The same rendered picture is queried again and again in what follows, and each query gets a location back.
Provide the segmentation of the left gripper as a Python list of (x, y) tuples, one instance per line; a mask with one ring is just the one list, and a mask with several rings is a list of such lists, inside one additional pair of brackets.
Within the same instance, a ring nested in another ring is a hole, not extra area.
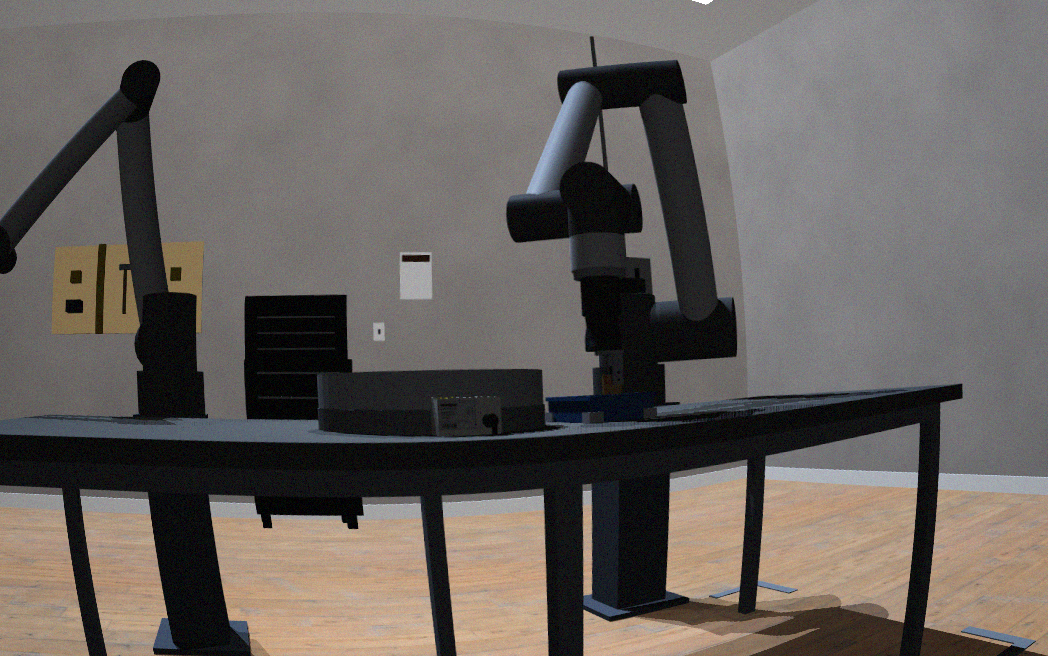
[[(608, 356), (608, 375), (612, 385), (624, 384), (621, 333), (621, 294), (646, 291), (645, 279), (626, 278), (625, 236), (595, 232), (571, 236), (571, 272), (581, 284), (582, 316), (586, 321), (585, 351)], [(612, 354), (612, 355), (611, 355)]]

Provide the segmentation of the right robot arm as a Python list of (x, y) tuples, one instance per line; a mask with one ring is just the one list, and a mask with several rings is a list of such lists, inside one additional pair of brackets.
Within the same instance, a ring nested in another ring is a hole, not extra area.
[(159, 82), (160, 71), (153, 62), (132, 63), (121, 88), (12, 204), (0, 219), (0, 274), (10, 272), (17, 244), (117, 130), (124, 222), (140, 323), (134, 342), (143, 365), (137, 371), (139, 414), (206, 415), (204, 374), (197, 371), (197, 296), (169, 292), (163, 265), (149, 121)]

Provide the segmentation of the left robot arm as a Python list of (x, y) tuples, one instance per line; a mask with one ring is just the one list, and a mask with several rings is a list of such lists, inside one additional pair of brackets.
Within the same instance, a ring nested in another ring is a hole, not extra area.
[(656, 392), (654, 404), (665, 403), (665, 369), (658, 362), (737, 356), (734, 299), (717, 298), (681, 75), (677, 60), (559, 71), (563, 105), (556, 122), (528, 194), (510, 196), (506, 207), (516, 243), (595, 232), (640, 233), (637, 187), (623, 187), (599, 163), (584, 162), (599, 110), (639, 107), (678, 302), (620, 294), (618, 326), (627, 365), (623, 393)]

